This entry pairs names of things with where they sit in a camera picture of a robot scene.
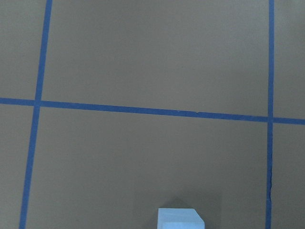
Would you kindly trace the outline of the light blue foam block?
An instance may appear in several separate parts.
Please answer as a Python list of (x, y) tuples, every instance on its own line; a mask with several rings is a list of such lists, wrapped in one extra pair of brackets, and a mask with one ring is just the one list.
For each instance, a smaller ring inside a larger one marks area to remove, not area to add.
[(205, 229), (205, 222), (193, 208), (159, 208), (157, 229)]

